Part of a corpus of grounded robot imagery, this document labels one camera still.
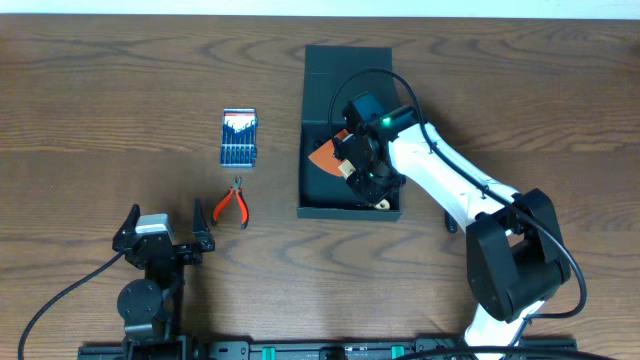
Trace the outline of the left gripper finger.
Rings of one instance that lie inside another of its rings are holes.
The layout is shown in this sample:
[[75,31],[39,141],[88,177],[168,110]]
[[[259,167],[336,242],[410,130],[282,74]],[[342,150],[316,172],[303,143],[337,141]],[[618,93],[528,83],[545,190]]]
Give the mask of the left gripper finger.
[[202,204],[199,198],[194,200],[194,214],[192,232],[196,241],[200,244],[211,243],[211,233],[207,221],[202,211]]
[[134,204],[129,211],[125,221],[117,231],[117,240],[125,241],[129,237],[135,234],[135,228],[140,218],[140,207],[138,204]]

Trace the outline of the orange blade wooden scraper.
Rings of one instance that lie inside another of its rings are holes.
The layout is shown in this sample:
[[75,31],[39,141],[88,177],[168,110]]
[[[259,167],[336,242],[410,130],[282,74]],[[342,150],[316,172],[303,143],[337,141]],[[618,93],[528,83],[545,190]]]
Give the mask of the orange blade wooden scraper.
[[[338,132],[336,135],[345,135],[346,133],[350,133],[350,132],[347,129],[343,129],[340,132]],[[323,145],[321,145],[315,151],[313,151],[308,156],[308,159],[324,172],[330,175],[333,175],[335,177],[343,178],[345,180],[342,172],[338,169],[338,166],[340,165],[340,161],[333,156],[334,146],[332,145],[332,139],[325,142]],[[390,204],[389,205],[368,205],[368,206],[373,207],[377,210],[389,210],[391,208]]]

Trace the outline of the black yellow screwdriver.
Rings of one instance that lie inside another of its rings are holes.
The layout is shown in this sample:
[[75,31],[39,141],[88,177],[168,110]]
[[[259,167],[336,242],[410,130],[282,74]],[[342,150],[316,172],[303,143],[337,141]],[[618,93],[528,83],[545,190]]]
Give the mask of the black yellow screwdriver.
[[445,226],[449,233],[456,233],[458,231],[458,224],[449,212],[445,212]]

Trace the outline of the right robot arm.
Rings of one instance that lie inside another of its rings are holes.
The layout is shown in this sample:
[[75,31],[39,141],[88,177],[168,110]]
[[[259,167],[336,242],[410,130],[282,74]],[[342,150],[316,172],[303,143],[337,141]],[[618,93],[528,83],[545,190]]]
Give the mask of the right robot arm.
[[463,341],[515,346],[525,326],[570,278],[554,206],[538,189],[520,193],[479,170],[422,124],[412,106],[386,111],[365,92],[342,111],[333,139],[338,171],[367,205],[406,179],[430,195],[466,237],[467,279],[478,304]]

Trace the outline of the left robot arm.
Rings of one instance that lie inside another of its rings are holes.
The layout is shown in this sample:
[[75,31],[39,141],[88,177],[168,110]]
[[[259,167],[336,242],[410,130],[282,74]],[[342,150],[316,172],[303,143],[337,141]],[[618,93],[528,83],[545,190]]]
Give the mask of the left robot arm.
[[117,310],[124,320],[125,359],[206,356],[199,340],[181,330],[184,268],[201,264],[203,255],[215,250],[200,200],[194,202],[192,232],[192,242],[175,244],[169,217],[142,215],[135,204],[114,235],[113,250],[144,272],[143,278],[128,283],[117,298]]

